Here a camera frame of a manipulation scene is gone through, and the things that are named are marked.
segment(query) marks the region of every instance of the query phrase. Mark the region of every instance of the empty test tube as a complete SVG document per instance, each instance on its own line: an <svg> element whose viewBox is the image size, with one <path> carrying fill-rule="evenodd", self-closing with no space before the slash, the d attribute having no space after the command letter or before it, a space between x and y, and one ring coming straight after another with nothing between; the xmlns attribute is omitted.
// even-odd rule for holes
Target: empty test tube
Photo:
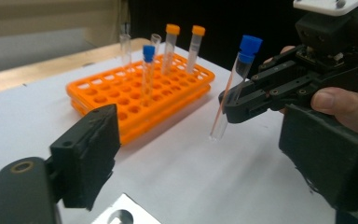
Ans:
<svg viewBox="0 0 358 224"><path fill-rule="evenodd" d="M161 36L158 34L152 34L150 36L150 45L155 47L155 55L158 54L159 44L161 43Z"/></svg>
<svg viewBox="0 0 358 224"><path fill-rule="evenodd" d="M194 25L192 30L190 48L188 50L188 58L186 65L186 72L193 73L194 65L196 64L197 56L199 55L202 37L205 35L205 28Z"/></svg>
<svg viewBox="0 0 358 224"><path fill-rule="evenodd" d="M237 54L235 63L232 67L231 74L228 78L226 89L224 91L219 109L214 119L213 127L210 133L212 141L220 140L226 130L228 121L224 111L226 104L238 99L241 93L241 83L247 78L252 66L255 54L258 52L262 40L250 35L242 37L240 49Z"/></svg>
<svg viewBox="0 0 358 224"><path fill-rule="evenodd" d="M155 47L144 45L144 63L142 73L142 98L141 105L150 106L152 102L153 75L154 75L154 55Z"/></svg>
<svg viewBox="0 0 358 224"><path fill-rule="evenodd" d="M164 57L162 59L161 74L168 75L171 72L173 53L176 45L176 39L180 32L180 27L175 24L167 24L165 38Z"/></svg>
<svg viewBox="0 0 358 224"><path fill-rule="evenodd" d="M124 71L131 73L131 36L127 34L120 35L121 62Z"/></svg>

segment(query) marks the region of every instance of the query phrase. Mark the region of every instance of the test tube rack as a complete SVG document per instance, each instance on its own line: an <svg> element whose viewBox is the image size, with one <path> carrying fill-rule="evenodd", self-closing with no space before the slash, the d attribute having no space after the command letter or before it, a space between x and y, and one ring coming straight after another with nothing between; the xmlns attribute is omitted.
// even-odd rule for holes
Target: test tube rack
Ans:
<svg viewBox="0 0 358 224"><path fill-rule="evenodd" d="M186 59L174 54L171 72L165 76L160 73L161 64L162 55L158 55L149 106L141 104L143 61L132 63L130 72L117 67L73 81L66 86L66 92L81 116L116 104L120 142L125 145L211 89L209 83L214 80L214 73L198 64L193 74L187 74Z"/></svg>

